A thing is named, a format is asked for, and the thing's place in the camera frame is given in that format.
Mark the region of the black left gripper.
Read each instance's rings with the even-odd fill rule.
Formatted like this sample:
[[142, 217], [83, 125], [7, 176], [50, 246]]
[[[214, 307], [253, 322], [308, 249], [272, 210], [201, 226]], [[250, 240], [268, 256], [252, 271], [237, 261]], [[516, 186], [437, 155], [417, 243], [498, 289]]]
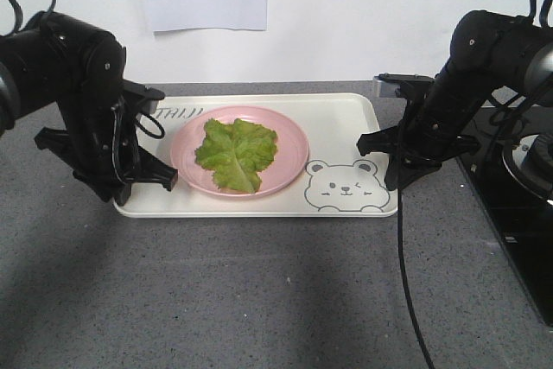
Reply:
[[172, 191], [178, 170], [137, 143], [137, 114], [143, 101], [122, 96], [108, 105], [84, 96], [57, 102], [65, 128], [42, 129], [35, 136], [40, 150], [49, 150], [73, 170], [103, 201], [123, 205], [134, 182], [160, 184]]

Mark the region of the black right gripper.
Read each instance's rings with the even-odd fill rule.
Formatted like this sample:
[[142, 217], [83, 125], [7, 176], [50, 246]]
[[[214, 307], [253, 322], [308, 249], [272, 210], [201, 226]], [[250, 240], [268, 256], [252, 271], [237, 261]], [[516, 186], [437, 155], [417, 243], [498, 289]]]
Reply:
[[397, 126], [365, 133], [356, 146], [362, 156], [389, 154], [385, 186], [389, 191], [404, 189], [439, 170], [443, 162], [480, 148], [478, 139], [462, 133], [479, 108], [475, 87], [465, 81], [435, 80], [404, 116], [399, 134]]

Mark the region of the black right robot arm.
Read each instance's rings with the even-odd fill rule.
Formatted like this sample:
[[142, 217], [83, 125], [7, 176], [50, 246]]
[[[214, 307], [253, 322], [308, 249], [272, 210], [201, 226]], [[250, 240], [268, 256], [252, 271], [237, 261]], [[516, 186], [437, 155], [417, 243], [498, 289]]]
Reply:
[[479, 141], [463, 131], [501, 87], [526, 105], [552, 105], [552, 30], [529, 17], [473, 10], [457, 24], [448, 61], [434, 78], [382, 73], [378, 80], [397, 85], [404, 115], [394, 127], [362, 135], [357, 147], [363, 156], [389, 155], [385, 186], [392, 191], [475, 153]]

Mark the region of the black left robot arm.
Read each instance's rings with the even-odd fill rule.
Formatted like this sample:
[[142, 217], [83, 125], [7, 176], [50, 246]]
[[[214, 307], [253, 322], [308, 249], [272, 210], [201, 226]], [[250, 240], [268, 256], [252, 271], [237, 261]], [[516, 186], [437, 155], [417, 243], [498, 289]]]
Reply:
[[52, 103], [64, 129], [35, 136], [79, 181], [104, 201], [122, 206], [135, 183], [166, 190], [176, 169], [137, 141], [163, 92], [124, 79], [126, 50], [110, 32], [60, 13], [40, 12], [23, 31], [1, 39], [1, 129]]

